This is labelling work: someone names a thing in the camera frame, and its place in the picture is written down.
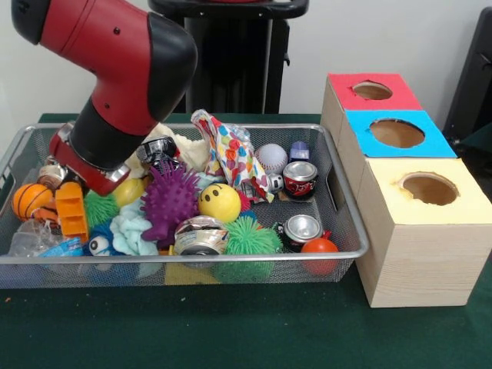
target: baseball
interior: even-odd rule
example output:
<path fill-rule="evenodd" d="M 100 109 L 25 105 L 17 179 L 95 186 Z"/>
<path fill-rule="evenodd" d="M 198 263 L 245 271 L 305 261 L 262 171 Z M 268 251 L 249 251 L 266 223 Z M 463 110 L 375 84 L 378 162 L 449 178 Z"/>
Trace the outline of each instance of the baseball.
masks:
<path fill-rule="evenodd" d="M 281 175 L 288 162 L 287 152 L 277 144 L 261 146 L 254 156 L 267 175 Z"/>

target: shape sorter box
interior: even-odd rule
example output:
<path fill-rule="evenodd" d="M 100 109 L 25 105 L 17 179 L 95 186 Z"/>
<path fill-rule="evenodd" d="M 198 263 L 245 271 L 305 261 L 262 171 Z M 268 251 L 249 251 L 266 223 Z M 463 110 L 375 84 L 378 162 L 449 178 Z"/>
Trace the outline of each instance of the shape sorter box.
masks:
<path fill-rule="evenodd" d="M 324 92 L 321 125 L 335 145 L 340 141 L 346 110 L 422 110 L 403 78 L 396 74 L 329 74 Z"/>
<path fill-rule="evenodd" d="M 460 159 L 368 158 L 357 259 L 373 308 L 464 305 L 492 246 L 492 204 Z"/>
<path fill-rule="evenodd" d="M 366 158 L 456 158 L 425 111 L 346 111 L 338 153 L 352 192 Z"/>

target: white plush toy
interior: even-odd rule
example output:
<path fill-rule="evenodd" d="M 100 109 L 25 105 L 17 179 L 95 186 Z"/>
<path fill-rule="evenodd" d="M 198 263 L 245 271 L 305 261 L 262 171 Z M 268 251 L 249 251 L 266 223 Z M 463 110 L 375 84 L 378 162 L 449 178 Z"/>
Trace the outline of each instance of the white plush toy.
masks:
<path fill-rule="evenodd" d="M 169 136 L 175 140 L 180 152 L 178 159 L 186 163 L 188 170 L 194 169 L 200 172 L 205 169 L 205 165 L 208 163 L 208 157 L 210 156 L 209 144 L 205 140 L 192 141 L 185 136 L 175 135 L 168 126 L 162 123 L 155 126 L 147 139 L 161 136 Z M 135 153 L 126 161 L 126 165 L 131 169 L 129 178 L 141 178 L 145 175 L 145 170 Z"/>

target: green spiky ball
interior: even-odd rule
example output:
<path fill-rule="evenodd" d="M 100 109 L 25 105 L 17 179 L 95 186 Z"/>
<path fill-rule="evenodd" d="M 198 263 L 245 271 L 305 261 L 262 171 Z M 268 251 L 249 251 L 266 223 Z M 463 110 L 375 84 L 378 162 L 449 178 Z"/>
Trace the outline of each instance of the green spiky ball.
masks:
<path fill-rule="evenodd" d="M 250 217 L 240 217 L 225 227 L 229 232 L 227 255 L 275 254 L 281 248 L 275 231 L 259 229 L 259 223 Z M 268 279 L 273 268 L 273 261 L 222 262 L 214 265 L 212 272 L 221 283 L 255 283 Z"/>
<path fill-rule="evenodd" d="M 90 191 L 85 196 L 84 206 L 90 230 L 96 225 L 110 221 L 119 213 L 118 206 L 116 205 L 116 198 L 113 194 L 99 196 L 95 192 Z"/>

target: purple spiky ball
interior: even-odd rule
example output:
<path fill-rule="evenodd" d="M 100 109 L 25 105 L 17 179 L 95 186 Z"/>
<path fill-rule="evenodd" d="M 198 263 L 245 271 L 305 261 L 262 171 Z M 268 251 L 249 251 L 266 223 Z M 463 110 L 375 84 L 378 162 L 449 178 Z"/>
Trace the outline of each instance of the purple spiky ball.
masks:
<path fill-rule="evenodd" d="M 142 234 L 146 241 L 157 241 L 160 249 L 166 249 L 175 242 L 176 227 L 183 221 L 198 215 L 198 176 L 186 172 L 182 165 L 174 169 L 169 163 L 162 163 L 164 174 L 151 168 L 154 181 L 142 196 L 145 217 L 152 228 Z"/>

